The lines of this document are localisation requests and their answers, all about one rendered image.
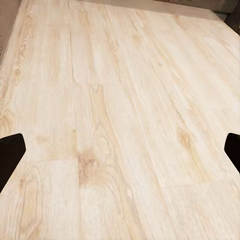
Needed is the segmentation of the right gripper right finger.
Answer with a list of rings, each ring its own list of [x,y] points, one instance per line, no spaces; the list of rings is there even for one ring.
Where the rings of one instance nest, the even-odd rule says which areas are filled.
[[[235,133],[228,133],[224,151],[240,173],[240,135]]]

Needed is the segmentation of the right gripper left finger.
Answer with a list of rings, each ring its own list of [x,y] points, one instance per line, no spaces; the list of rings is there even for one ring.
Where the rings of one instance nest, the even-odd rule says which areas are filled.
[[[26,152],[21,133],[0,138],[0,193]]]

